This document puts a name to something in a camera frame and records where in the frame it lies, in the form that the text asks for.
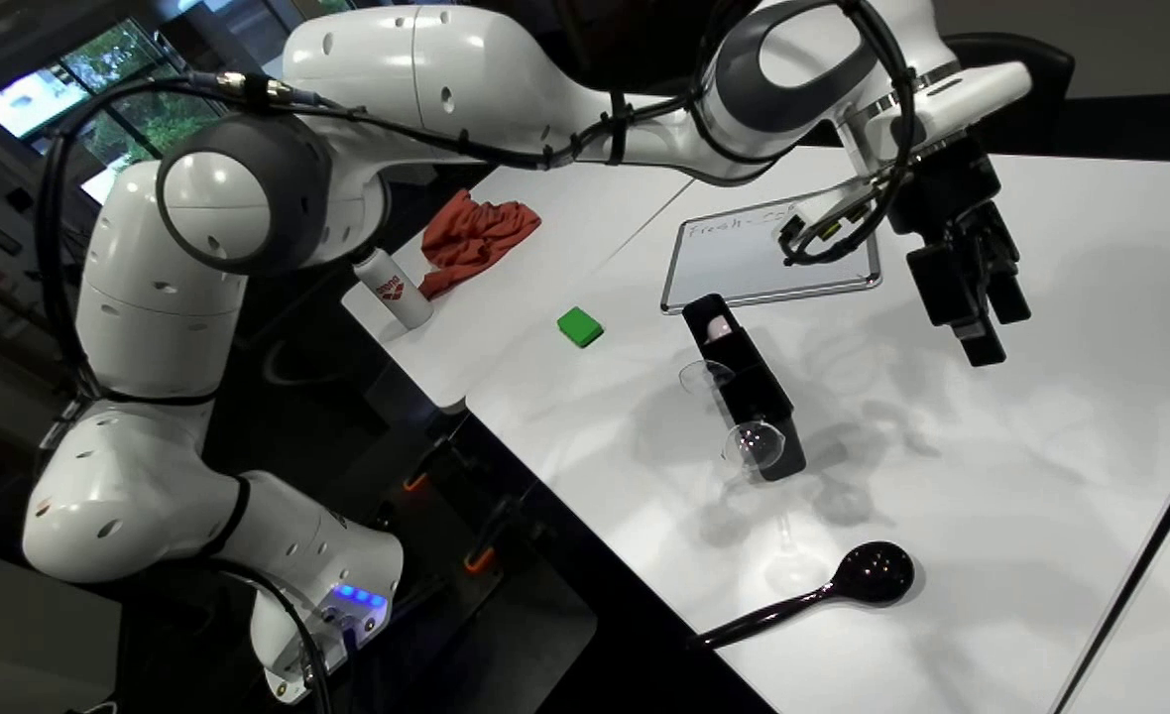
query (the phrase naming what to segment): red cloth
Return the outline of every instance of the red cloth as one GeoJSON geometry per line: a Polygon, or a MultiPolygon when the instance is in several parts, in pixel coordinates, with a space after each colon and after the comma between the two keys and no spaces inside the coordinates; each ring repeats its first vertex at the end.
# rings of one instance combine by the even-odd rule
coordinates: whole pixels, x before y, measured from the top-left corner
{"type": "Polygon", "coordinates": [[[424,229],[424,258],[433,274],[419,292],[433,302],[450,287],[474,278],[497,266],[507,250],[514,250],[527,233],[536,233],[539,213],[522,204],[472,204],[469,191],[450,196],[448,208],[424,229]]]}

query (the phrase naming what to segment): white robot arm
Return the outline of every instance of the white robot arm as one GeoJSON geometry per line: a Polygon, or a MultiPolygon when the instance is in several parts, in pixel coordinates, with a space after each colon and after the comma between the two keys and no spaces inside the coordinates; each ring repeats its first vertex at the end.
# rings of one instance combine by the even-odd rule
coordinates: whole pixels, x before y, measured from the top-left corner
{"type": "MultiPolygon", "coordinates": [[[[269,689],[282,701],[306,697],[312,651],[333,672],[388,623],[403,550],[388,530],[346,522],[267,471],[222,475],[203,464],[245,278],[333,262],[371,238],[384,217],[380,171],[395,163],[583,160],[744,184],[827,120],[863,177],[908,160],[978,171],[975,150],[940,154],[1025,95],[1025,73],[961,73],[926,0],[877,5],[761,5],[680,99],[577,89],[520,23],[474,9],[366,9],[300,23],[282,82],[261,89],[309,95],[306,111],[227,120],[116,184],[75,310],[104,402],[42,470],[22,556],[67,582],[108,582],[162,561],[255,573],[269,582],[249,623],[269,689]],[[879,41],[862,27],[887,27],[885,41],[910,69],[910,95],[891,90],[895,74],[877,65],[879,41]],[[891,130],[904,106],[918,128],[908,144],[891,130]]],[[[982,208],[982,196],[967,208],[933,208],[926,196],[908,191],[891,221],[904,217],[933,246],[982,208]]],[[[947,316],[957,310],[933,310],[933,320],[982,332],[982,288],[992,287],[965,287],[971,320],[947,316]]]]}

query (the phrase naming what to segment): black ladle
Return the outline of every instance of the black ladle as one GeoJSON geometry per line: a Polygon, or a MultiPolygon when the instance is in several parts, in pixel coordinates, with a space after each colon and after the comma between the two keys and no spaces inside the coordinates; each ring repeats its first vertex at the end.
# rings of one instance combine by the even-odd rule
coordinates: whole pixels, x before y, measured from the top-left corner
{"type": "Polygon", "coordinates": [[[908,586],[910,586],[908,550],[900,550],[895,545],[862,545],[838,563],[838,573],[823,586],[805,593],[795,600],[770,602],[770,607],[748,611],[735,623],[720,623],[720,626],[707,630],[700,643],[708,651],[719,651],[739,637],[753,637],[753,634],[807,611],[811,602],[827,602],[827,600],[887,607],[887,602],[904,600],[908,586]]]}

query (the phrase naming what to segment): green cube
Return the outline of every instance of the green cube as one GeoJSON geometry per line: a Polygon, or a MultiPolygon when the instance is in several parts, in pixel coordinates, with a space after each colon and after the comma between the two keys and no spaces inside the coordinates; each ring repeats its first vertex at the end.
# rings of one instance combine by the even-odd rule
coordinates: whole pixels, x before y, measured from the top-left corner
{"type": "Polygon", "coordinates": [[[564,316],[555,316],[555,324],[559,324],[559,332],[568,339],[568,343],[575,343],[575,351],[588,351],[592,343],[597,343],[608,329],[592,316],[592,314],[583,314],[583,310],[572,310],[572,314],[564,314],[564,316]]]}

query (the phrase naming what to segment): black mount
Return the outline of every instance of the black mount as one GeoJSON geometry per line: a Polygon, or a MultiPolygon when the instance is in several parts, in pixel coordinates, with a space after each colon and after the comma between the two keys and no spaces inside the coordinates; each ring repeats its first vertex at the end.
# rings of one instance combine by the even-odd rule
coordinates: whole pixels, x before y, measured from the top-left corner
{"type": "Polygon", "coordinates": [[[1004,324],[1031,316],[1014,280],[1018,250],[994,196],[988,150],[975,139],[957,139],[908,171],[887,209],[895,233],[924,238],[908,253],[910,280],[933,324],[947,324],[975,369],[1008,361],[992,314],[1004,324]]]}

